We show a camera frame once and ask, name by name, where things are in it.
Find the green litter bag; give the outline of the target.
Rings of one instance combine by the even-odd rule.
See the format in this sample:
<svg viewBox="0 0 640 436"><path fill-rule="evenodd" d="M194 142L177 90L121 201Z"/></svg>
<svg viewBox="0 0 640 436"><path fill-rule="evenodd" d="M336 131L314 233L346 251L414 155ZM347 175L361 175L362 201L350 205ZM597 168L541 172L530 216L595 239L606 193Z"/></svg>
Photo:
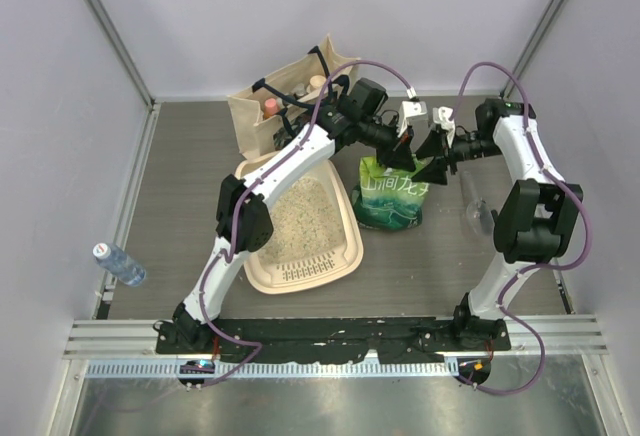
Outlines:
<svg viewBox="0 0 640 436"><path fill-rule="evenodd" d="M414 159L414 163L414 171L405 171L382 166L374 156L360 159L351 203L361 227L404 231L422 224L429 184L412 180L426 166L424 160Z"/></svg>

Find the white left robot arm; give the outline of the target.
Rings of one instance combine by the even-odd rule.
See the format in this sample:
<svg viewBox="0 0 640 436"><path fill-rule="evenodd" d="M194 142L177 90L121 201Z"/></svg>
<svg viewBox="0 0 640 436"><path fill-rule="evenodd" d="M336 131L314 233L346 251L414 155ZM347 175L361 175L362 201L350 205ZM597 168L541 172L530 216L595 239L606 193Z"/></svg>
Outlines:
<svg viewBox="0 0 640 436"><path fill-rule="evenodd" d="M349 93L317 103L300 133L266 164L242 179L229 175L223 180L211 254L194 289L172 316L178 342L187 352L200 355L211 347L209 324L220 314L239 268L273 234L270 209L314 166L345 146L361 143L375 149L384 165L414 170L409 121L424 115L426 105L413 89L407 93L398 117L383 123L377 113L387 99L386 91L361 78Z"/></svg>

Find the clear plastic scoop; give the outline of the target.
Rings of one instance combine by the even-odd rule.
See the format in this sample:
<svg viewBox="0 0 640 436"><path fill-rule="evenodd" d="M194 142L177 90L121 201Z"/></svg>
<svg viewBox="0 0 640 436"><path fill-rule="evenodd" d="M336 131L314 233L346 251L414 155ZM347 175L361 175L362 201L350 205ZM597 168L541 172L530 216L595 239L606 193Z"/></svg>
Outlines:
<svg viewBox="0 0 640 436"><path fill-rule="evenodd" d="M493 216L486 201L479 195L470 172L461 173L460 186L466 206L465 216L471 229L479 236L491 236L494 227Z"/></svg>

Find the black bag clip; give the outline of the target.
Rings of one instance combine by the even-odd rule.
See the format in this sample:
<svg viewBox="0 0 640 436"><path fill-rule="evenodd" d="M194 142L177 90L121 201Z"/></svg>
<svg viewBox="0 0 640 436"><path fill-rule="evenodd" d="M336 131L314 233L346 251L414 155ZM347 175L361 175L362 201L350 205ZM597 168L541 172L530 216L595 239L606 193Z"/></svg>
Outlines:
<svg viewBox="0 0 640 436"><path fill-rule="evenodd" d="M490 230L493 230L495 228L495 224L497 222L498 216L499 216L499 213L498 213L497 210L491 209L489 211L488 225L489 225Z"/></svg>

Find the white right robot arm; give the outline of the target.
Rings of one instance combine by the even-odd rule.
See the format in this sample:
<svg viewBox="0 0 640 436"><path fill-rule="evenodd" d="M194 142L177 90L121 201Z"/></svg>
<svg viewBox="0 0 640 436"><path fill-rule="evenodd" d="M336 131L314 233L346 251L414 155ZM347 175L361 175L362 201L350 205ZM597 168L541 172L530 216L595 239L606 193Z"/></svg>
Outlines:
<svg viewBox="0 0 640 436"><path fill-rule="evenodd" d="M459 163L502 156L513 182L491 214L496 254L454 310L451 336L465 351L499 338L508 305L528 277L566 253L583 200L581 187L566 183L551 162L530 105L488 98L475 115L476 130L457 134L452 109L434 109L416 152L427 164L413 177L445 185Z"/></svg>

